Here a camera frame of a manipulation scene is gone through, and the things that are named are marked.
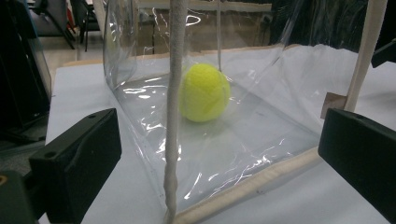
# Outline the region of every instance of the yellow tennis ball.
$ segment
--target yellow tennis ball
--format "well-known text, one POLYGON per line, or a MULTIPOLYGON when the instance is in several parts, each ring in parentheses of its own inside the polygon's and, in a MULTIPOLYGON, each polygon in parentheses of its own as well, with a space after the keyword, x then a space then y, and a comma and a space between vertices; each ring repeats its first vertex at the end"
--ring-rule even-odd
POLYGON ((178 94, 181 115, 204 122, 217 118, 224 111, 230 98, 230 84, 213 65, 198 63, 183 77, 178 94))

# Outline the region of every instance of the white table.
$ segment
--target white table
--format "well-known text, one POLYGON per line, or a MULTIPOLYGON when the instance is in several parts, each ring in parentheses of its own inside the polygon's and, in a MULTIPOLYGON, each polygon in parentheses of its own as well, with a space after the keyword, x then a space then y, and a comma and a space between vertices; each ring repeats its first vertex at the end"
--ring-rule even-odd
MULTIPOLYGON (((396 130, 395 63, 370 69, 357 113, 396 130)), ((57 70, 47 141, 85 116, 116 107, 122 157, 86 214, 83 223, 162 223, 164 210, 144 165, 126 134, 125 115, 107 88, 102 64, 57 70)), ((40 223, 48 223, 43 216, 40 223)), ((280 188, 240 203, 205 223, 388 223, 357 191, 321 161, 280 188)))

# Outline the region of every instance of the transparent plastic enclosure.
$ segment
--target transparent plastic enclosure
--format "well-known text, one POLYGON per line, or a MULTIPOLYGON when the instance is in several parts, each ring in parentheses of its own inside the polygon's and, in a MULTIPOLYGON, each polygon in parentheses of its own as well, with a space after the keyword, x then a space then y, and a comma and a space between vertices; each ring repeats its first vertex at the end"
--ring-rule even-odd
MULTIPOLYGON (((178 211, 316 147, 326 94, 347 94, 367 2, 256 2, 189 2, 183 78, 193 65, 211 64, 226 77, 230 97, 208 121, 180 113, 178 211)), ((168 1, 108 1, 106 81, 159 197, 169 37, 168 1)))

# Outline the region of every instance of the clear plastic sheet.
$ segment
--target clear plastic sheet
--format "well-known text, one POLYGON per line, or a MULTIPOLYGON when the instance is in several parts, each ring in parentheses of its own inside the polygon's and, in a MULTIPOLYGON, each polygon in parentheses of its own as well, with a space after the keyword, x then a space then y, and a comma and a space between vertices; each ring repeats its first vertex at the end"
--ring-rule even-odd
MULTIPOLYGON (((231 96, 216 119, 180 116, 178 211, 318 145, 326 94, 347 94, 366 4, 190 1, 183 72, 212 64, 226 76, 231 96)), ((108 2, 106 81, 131 122, 159 197, 169 36, 167 2, 108 2)))

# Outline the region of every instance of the black chair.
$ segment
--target black chair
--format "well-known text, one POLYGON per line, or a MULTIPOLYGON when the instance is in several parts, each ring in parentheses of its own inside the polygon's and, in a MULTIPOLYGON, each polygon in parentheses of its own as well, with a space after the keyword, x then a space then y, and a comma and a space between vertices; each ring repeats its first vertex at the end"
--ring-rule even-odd
POLYGON ((84 41, 85 51, 88 48, 88 32, 100 31, 93 6, 89 6, 85 0, 70 0, 76 24, 79 27, 79 42, 84 41))
POLYGON ((35 0, 29 6, 32 22, 38 36, 63 36, 71 49, 75 40, 67 28, 67 6, 65 0, 35 0))

